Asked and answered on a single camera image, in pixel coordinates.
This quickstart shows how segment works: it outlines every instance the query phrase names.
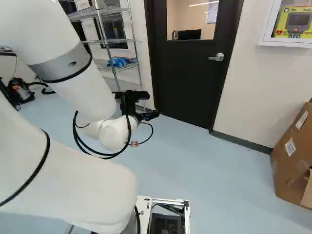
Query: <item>metal shelving unit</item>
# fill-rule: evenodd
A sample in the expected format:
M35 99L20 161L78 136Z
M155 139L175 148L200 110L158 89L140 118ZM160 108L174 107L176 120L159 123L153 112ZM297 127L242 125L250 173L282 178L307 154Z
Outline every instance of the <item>metal shelving unit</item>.
M62 0L62 1L70 1L70 2L75 2L77 3L80 0ZM131 39L107 39L105 30L104 30L104 25L103 21L117 15L121 14L129 14L129 19L130 19L130 25L131 25L131 31L132 31L132 38ZM129 84L127 89L130 89L130 87L138 87L140 90L143 90L143 85L142 85L142 78L141 78L141 72L140 72L140 67L138 63L138 57L137 57L137 41L134 33L134 27L133 27L133 22L132 22L132 16L131 16L131 8L130 8L130 0L127 0L127 8L120 8L120 7L115 7L115 6L105 6L105 7L100 7L98 4L98 0L95 0L95 5L87 7L82 10L78 10L74 13L68 14L68 19L71 22L84 22L85 20L94 20L96 19L98 28L100 30L100 36L101 38L99 40L86 40L82 41L83 44L88 44L88 45L94 45L94 44L102 44L105 46L107 49L107 54L109 59L94 59L95 64L97 65L98 69L102 72L108 72L108 73L113 73L115 83L117 86L117 91L121 91L121 86L127 86L126 84ZM114 67L114 66L107 66L107 62L110 61L110 64L113 64L113 57L111 54L110 46L113 43L133 43L134 44L134 51L135 51L135 58L136 58L136 63L130 63L127 64L124 67ZM138 71L138 83L130 83L127 81L123 81L117 78L117 72L120 71L125 71L128 69L132 68L137 68ZM112 83L112 78L103 76L106 82Z
M105 60L105 59L93 59L94 63L96 64L97 68L100 70L100 71L103 71L103 72L112 72L112 67L111 66L107 66L107 62L109 60ZM121 72L121 71L124 71L124 70L127 70L127 69L130 69L130 68L133 68L133 67L136 67L137 66L137 63L129 63L123 67L115 67L115 71L116 72Z

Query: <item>ceiling light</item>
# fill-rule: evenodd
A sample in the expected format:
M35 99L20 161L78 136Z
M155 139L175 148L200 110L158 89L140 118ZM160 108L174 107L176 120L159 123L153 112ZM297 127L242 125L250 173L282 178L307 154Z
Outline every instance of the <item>ceiling light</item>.
M216 2L219 2L219 1L210 1L210 2L204 2L204 3L189 5L189 6L200 6L200 5L206 5L206 4L210 4L210 3L216 3Z

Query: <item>blue cloth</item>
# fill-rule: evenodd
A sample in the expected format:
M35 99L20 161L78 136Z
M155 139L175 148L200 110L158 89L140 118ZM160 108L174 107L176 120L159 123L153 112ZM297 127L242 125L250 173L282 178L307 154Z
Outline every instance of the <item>blue cloth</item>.
M113 66L114 67L124 67L130 63L135 63L135 58L128 58L128 57L113 57ZM111 62L107 61L107 66L111 66Z

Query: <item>cardboard box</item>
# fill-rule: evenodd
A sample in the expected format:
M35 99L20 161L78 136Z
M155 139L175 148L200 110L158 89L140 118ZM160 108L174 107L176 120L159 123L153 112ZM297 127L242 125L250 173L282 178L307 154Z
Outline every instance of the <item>cardboard box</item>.
M307 102L271 154L276 195L312 209L312 103Z

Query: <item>black cable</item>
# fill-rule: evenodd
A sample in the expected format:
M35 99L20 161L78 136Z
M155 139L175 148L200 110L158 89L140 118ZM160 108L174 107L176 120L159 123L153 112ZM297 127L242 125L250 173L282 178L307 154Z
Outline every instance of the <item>black cable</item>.
M154 128L153 128L153 126L152 126L150 123L146 123L146 122L141 122L141 123L146 124L146 125L150 125L151 128L152 128L152 132L151 132L150 136L149 136L146 140L144 140L144 141L142 141L142 142L139 142L140 145L143 144L143 143L145 143L145 142L148 141L149 139L151 139L152 135L154 134Z
M126 100L125 100L124 96L122 97L122 101L124 102L125 113L127 113L127 103L126 103ZM84 143L82 141L82 139L79 137L79 135L77 133L77 130L76 130L76 118L77 118L77 115L78 115L78 111L75 112L75 115L74 115L74 118L73 118L73 135L74 135L74 140L75 140L77 146L84 153L92 155L92 154L88 153L85 149L83 149L83 147L81 145L83 145L87 150L89 150L89 151L91 151L91 152L93 152L95 154L98 154L98 155L101 155L101 156L105 156L105 157L100 157L102 159L112 159L112 158L120 155L122 152L124 152L125 149L128 147L130 139L131 139L131 125L130 125L130 120L129 120L129 116L128 115L125 115L126 119L127 119L127 127L128 127L128 140L127 140L125 146L119 152L116 152L116 153L113 153L113 154L105 154L105 153L96 151L96 150L90 148L86 143Z
M137 206L135 206L135 213L136 213L137 234L141 234L140 213L137 210Z
M43 86L45 86L45 87L47 87L47 88L49 87L49 85L47 85L46 83L43 83L43 82L31 82L31 83L28 83L27 85L28 85L28 86L31 86L31 85L35 85L35 84L43 85ZM56 94L55 91L48 91L48 92L47 92L45 88L41 90L41 93L44 94L44 95Z
M32 173L32 175L26 180L26 182L19 188L17 189L11 196L9 196L6 200L0 202L0 207L5 205L6 203L8 203L9 201L13 200L15 197L17 197L21 192L24 191L24 189L34 180L34 178L37 176L37 174L40 172L40 170L42 169L42 166L44 165L48 154L49 154L49 150L50 150L50 138L49 135L43 131L45 133L45 136L47 138L47 144L45 147L45 151L44 154L42 156L42 159L40 161L40 163L38 164L37 168L35 169L35 171Z
M41 90L41 93L42 93L42 94L44 94L44 95L48 95L48 94L56 94L56 92L55 92L55 91L46 91L46 89L45 89L45 88L43 88L43 89Z
M77 124L75 124L75 126L76 126L76 127L78 127L78 128L85 128L85 127L88 127L88 126L89 126L89 124L90 124L90 123L87 123L87 124L86 124L86 125L84 125L83 127L79 127Z

